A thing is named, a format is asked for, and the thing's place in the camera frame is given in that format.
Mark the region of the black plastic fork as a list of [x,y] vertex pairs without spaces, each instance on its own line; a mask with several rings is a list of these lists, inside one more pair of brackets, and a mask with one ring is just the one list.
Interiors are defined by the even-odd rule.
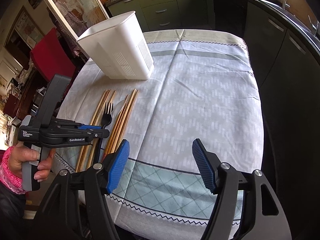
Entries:
[[[105,129],[112,122],[112,112],[114,109],[114,104],[112,102],[107,102],[104,108],[104,113],[101,120],[102,128]],[[101,145],[103,142],[103,138],[100,138],[97,145],[97,152],[95,156],[95,160],[99,161]]]

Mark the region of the clear plastic spoon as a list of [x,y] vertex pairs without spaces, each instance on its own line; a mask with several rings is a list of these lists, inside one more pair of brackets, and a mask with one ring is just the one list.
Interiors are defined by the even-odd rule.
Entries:
[[114,123],[119,115],[119,113],[123,110],[124,106],[125,106],[126,100],[121,100],[120,102],[118,102],[115,106],[114,109],[112,111],[112,123]]

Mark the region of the light wooden chopstick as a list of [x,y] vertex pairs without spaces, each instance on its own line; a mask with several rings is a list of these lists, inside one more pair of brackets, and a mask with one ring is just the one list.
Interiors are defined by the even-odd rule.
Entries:
[[[105,102],[109,92],[110,92],[109,90],[105,90],[103,95],[101,96],[100,101],[99,101],[99,103],[98,103],[98,105],[97,105],[97,107],[96,107],[96,109],[94,111],[94,114],[93,114],[92,118],[91,118],[91,122],[89,123],[91,126],[95,126],[95,123],[96,123],[96,120],[97,120],[97,116],[98,116],[98,114],[99,114],[99,112],[101,110],[101,107],[102,107],[103,103]],[[77,160],[76,168],[75,168],[76,172],[81,171],[81,164],[82,164],[83,156],[84,156],[84,153],[85,153],[86,150],[87,150],[87,145],[86,146],[82,146],[80,148],[80,152],[79,152],[79,156],[78,156],[78,160]]]
[[[90,122],[90,125],[92,126],[97,126],[98,125],[98,119],[99,119],[99,116],[100,116],[100,112],[101,112],[101,109],[103,107],[103,104],[106,102],[106,99],[108,97],[110,93],[110,90],[105,90],[102,97],[100,98],[100,101],[94,111],[94,114],[91,118],[91,122]],[[87,153],[87,149],[88,149],[88,146],[82,146],[81,149],[80,149],[80,152],[79,152],[79,156],[78,156],[78,161],[76,163],[76,169],[75,171],[76,172],[80,172],[83,168],[83,165],[84,165],[84,161],[86,159],[86,153]]]
[[[113,103],[113,100],[114,100],[114,97],[116,95],[116,90],[111,90],[110,94],[109,94],[109,97],[106,101],[107,102],[112,102]],[[103,113],[104,113],[104,108],[103,108],[103,112],[102,112],[102,115],[100,117],[100,121],[102,120],[102,116],[103,116]],[[96,152],[97,152],[97,145],[98,145],[98,141],[99,139],[97,140],[94,140],[93,142],[93,145],[92,145],[92,148],[91,148],[91,151],[90,151],[90,154],[89,154],[89,158],[88,158],[88,162],[87,162],[87,167],[86,168],[89,168],[90,166],[92,166],[93,164],[97,163],[97,161],[95,160],[95,156],[96,156]]]
[[[97,120],[96,120],[95,126],[100,126],[100,123],[101,123],[100,117],[101,117],[101,115],[102,115],[103,108],[104,108],[104,105],[105,105],[105,103],[106,103],[106,101],[107,101],[107,99],[108,99],[108,97],[109,97],[109,94],[108,94],[105,102],[103,103],[103,105],[102,105],[102,107],[101,107],[101,110],[100,110],[100,112],[99,112],[99,114],[98,114],[98,116],[97,116]],[[82,164],[81,164],[81,171],[83,171],[83,170],[85,169],[85,161],[87,160],[88,152],[89,152],[90,149],[91,149],[91,145],[87,146],[87,150],[86,150],[85,153],[84,153],[83,160],[82,160]]]

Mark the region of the red chair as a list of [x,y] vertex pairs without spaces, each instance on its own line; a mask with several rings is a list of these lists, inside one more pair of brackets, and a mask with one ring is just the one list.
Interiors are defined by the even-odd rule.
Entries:
[[49,82],[55,74],[73,77],[75,65],[63,50],[56,34],[52,28],[40,42],[30,51],[30,58],[42,75]]

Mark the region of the white plastic utensil basket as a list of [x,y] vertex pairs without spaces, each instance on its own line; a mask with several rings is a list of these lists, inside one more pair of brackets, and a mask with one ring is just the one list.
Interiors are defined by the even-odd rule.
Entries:
[[154,63],[135,11],[89,27],[77,43],[111,79],[147,80]]

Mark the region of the grey green patterned tablecloth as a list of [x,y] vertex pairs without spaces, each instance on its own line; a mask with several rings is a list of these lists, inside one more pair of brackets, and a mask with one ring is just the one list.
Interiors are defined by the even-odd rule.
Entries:
[[200,239],[216,196],[203,184],[193,141],[239,171],[259,169],[263,160],[263,117],[247,45],[212,30],[144,36],[155,66],[148,80],[111,80],[89,60],[58,117],[89,124],[105,90],[116,90],[116,105],[136,89],[124,133],[130,156],[106,197],[112,219],[146,239]]

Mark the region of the glass sliding door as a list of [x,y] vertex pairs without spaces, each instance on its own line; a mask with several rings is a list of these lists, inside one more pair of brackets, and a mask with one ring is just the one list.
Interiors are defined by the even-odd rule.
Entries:
[[107,0],[44,0],[72,39],[77,40],[89,27],[109,18]]

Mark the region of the wooden cutting board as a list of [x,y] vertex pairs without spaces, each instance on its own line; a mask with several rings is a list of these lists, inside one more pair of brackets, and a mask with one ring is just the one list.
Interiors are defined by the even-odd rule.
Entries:
[[317,26],[317,18],[306,0],[286,0],[285,9],[295,15],[310,30]]

